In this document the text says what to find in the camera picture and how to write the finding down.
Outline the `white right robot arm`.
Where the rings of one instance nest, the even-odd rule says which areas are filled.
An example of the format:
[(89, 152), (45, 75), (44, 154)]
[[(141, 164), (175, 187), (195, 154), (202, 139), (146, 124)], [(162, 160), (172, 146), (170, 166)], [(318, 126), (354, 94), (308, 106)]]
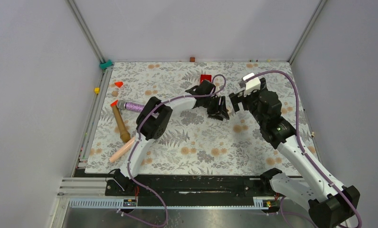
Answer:
[(245, 89), (229, 95), (234, 111), (239, 105), (248, 110), (260, 126), (262, 137), (280, 152), (301, 174), (307, 185), (274, 168), (263, 174), (260, 189), (264, 195), (279, 193), (303, 207), (319, 228), (334, 228), (355, 216), (360, 193), (335, 178), (298, 138), (296, 129), (281, 114), (277, 93), (266, 88), (264, 78), (247, 82)]

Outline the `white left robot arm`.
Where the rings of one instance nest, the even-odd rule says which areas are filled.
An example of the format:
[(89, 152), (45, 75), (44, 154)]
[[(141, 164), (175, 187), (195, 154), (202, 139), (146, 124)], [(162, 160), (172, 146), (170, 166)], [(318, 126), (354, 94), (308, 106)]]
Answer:
[(229, 120), (226, 97), (219, 95), (219, 92), (220, 89), (216, 89), (210, 81), (204, 80), (200, 85), (169, 100), (162, 101), (156, 97), (148, 100), (136, 119), (136, 135), (131, 146), (122, 148), (127, 159), (113, 173), (113, 181), (121, 194), (133, 193), (135, 183), (132, 178), (138, 175), (145, 153), (162, 137), (173, 114), (202, 107), (206, 109), (209, 118)]

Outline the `red box with label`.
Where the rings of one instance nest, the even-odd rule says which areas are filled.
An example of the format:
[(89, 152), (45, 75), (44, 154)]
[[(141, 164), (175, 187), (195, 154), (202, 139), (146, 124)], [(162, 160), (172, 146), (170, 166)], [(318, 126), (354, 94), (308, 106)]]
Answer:
[(212, 75), (201, 74), (200, 75), (200, 83), (202, 83), (205, 80), (211, 82), (212, 81)]

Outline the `floral table mat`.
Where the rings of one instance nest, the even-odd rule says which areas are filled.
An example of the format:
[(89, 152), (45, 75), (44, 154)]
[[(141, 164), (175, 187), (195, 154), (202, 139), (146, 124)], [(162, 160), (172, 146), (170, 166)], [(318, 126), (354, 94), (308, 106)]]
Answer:
[[(200, 75), (216, 77), (224, 86), (222, 95), (240, 90), (238, 82), (248, 73), (272, 70), (267, 88), (278, 94), (283, 117), (295, 124), (295, 96), (285, 62), (120, 62), (116, 63), (91, 144), (85, 172), (106, 174), (120, 168), (127, 155), (114, 163), (110, 157), (123, 146), (110, 104), (115, 100), (145, 104), (155, 96), (174, 98), (198, 85)], [(114, 82), (123, 82), (118, 88)], [(261, 136), (259, 126), (247, 111), (234, 113), (227, 102), (229, 120), (208, 118), (204, 108), (173, 114), (165, 133), (152, 144), (140, 165), (141, 174), (258, 175), (278, 168), (289, 176), (298, 171)]]

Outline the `pink microphone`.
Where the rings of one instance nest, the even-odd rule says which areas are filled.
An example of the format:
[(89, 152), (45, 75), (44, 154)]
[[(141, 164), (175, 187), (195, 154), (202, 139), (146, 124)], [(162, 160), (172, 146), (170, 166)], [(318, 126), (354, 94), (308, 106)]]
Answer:
[(114, 163), (115, 161), (117, 161), (120, 157), (122, 157), (123, 155), (125, 155), (127, 152), (130, 151), (131, 147), (133, 146), (135, 142), (135, 137), (131, 138), (128, 142), (125, 143), (125, 145), (120, 148), (119, 150), (117, 150), (109, 159), (109, 162), (110, 163)]

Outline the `purple glitter microphone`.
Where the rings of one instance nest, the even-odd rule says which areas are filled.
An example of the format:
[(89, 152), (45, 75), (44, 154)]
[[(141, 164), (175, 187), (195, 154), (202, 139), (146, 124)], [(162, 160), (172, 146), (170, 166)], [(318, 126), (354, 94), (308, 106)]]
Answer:
[(144, 109), (144, 105), (133, 103), (133, 102), (126, 102), (122, 100), (117, 101), (116, 106), (120, 110), (128, 110), (128, 111), (133, 111), (133, 112), (138, 112), (138, 113), (140, 113)]

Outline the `gold brown microphone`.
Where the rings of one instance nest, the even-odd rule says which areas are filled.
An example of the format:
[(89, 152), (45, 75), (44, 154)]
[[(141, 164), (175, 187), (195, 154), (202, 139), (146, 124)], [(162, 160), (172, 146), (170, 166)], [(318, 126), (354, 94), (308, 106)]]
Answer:
[(112, 111), (115, 117), (116, 124), (119, 129), (120, 138), (124, 143), (127, 143), (130, 139), (130, 133), (127, 131), (124, 121), (122, 119), (122, 115), (120, 114), (119, 108), (114, 105), (112, 106)]

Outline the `red wedge block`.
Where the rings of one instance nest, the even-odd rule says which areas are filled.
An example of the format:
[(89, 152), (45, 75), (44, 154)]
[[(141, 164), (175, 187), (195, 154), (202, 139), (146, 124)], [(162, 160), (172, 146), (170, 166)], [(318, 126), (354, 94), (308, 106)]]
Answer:
[(122, 81), (119, 81), (119, 82), (114, 82), (115, 86), (120, 88), (123, 86), (123, 82)]

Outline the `red block near microphones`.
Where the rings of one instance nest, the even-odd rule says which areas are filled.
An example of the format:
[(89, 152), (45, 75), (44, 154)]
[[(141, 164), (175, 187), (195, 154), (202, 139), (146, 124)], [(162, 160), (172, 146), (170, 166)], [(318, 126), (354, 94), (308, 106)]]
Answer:
[(111, 106), (111, 107), (116, 106), (117, 103), (118, 103), (118, 100), (115, 100), (114, 102), (112, 102), (112, 103), (110, 104), (110, 106)]

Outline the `teal block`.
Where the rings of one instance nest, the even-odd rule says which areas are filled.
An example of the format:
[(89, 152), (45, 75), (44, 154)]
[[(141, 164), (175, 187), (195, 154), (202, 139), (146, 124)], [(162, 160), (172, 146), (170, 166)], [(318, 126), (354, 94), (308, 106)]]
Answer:
[(112, 65), (113, 65), (113, 62), (109, 59), (109, 60), (107, 60), (104, 63), (100, 63), (99, 67), (100, 67), (101, 70), (105, 70), (105, 69), (107, 69), (108, 67), (110, 67)]

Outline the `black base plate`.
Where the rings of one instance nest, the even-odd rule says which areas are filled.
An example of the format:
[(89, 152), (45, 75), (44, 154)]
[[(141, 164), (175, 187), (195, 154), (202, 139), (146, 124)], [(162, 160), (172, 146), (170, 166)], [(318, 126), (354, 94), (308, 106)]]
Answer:
[(78, 170), (79, 178), (104, 178), (105, 195), (133, 197), (140, 207), (254, 207), (255, 200), (277, 204), (281, 194), (269, 190), (259, 176), (152, 175), (127, 180), (125, 189), (115, 183), (113, 173), (87, 174)]

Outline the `aluminium corner rail left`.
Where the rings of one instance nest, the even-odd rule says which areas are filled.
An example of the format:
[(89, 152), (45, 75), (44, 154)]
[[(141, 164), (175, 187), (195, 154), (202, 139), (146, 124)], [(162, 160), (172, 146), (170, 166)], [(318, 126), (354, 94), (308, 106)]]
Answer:
[(70, 8), (75, 21), (77, 22), (78, 26), (80, 27), (81, 33), (85, 37), (86, 44), (90, 47), (90, 56), (95, 57), (95, 61), (90, 63), (85, 69), (88, 69), (91, 73), (90, 78), (90, 86), (87, 90), (90, 99), (90, 109), (89, 111), (85, 112), (85, 125), (84, 131), (81, 138), (81, 142), (79, 143), (79, 150), (77, 152), (76, 161), (74, 162), (74, 166), (72, 169), (71, 177), (74, 177), (75, 172), (80, 168), (85, 168), (86, 160), (89, 156), (88, 147), (91, 143), (91, 134), (93, 128), (93, 122), (96, 119), (97, 108), (99, 105), (99, 95), (94, 92), (96, 87), (102, 86), (103, 77), (104, 77), (104, 70), (100, 68), (100, 65), (105, 63), (105, 57), (100, 50), (77, 2), (75, 0), (67, 0), (66, 3)]

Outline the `aluminium corner rail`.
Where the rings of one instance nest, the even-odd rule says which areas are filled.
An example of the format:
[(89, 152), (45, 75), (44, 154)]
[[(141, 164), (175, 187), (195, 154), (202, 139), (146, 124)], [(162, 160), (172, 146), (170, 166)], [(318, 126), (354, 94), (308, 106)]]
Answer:
[(99, 105), (99, 95), (94, 92), (96, 87), (102, 86), (103, 77), (104, 77), (104, 70), (100, 68), (100, 65), (105, 63), (105, 57), (100, 50), (77, 2), (75, 0), (67, 0), (66, 3), (70, 8), (75, 21), (77, 22), (78, 26), (80, 27), (81, 33), (85, 37), (86, 44), (90, 47), (90, 56), (95, 57), (95, 61), (90, 63), (85, 69), (88, 69), (91, 73), (90, 78), (90, 86), (87, 90), (90, 99), (90, 109), (89, 111), (85, 112), (85, 125), (84, 131), (81, 138), (81, 142), (79, 143), (79, 150), (77, 152), (76, 161), (74, 162), (74, 166), (72, 169), (71, 177), (74, 177), (75, 172), (80, 168), (85, 168), (86, 160), (89, 156), (88, 147), (91, 143), (91, 134), (93, 128), (93, 122), (96, 119), (97, 108)]
[(313, 14), (311, 15), (306, 27), (304, 28), (299, 40), (297, 41), (295, 48), (293, 49), (290, 57), (288, 58), (287, 62), (292, 65), (296, 57), (298, 56), (299, 51), (302, 49), (304, 42), (306, 41), (310, 31), (312, 30), (314, 24), (316, 23), (317, 19), (319, 18), (321, 12), (323, 11), (325, 5), (327, 4), (328, 0), (320, 0), (317, 7), (315, 8)]

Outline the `aluminium corner rail right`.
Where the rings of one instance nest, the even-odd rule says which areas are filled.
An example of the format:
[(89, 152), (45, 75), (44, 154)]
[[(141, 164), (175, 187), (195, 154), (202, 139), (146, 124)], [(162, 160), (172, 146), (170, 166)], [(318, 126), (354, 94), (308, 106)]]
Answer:
[(299, 51), (302, 49), (304, 42), (306, 41), (310, 31), (312, 30), (314, 24), (316, 23), (317, 19), (319, 18), (321, 12), (323, 11), (325, 5), (327, 4), (328, 0), (320, 0), (317, 7), (315, 8), (313, 14), (311, 15), (306, 27), (304, 28), (299, 40), (297, 41), (295, 48), (293, 49), (290, 57), (288, 58), (287, 62), (292, 65), (296, 57), (298, 56)]

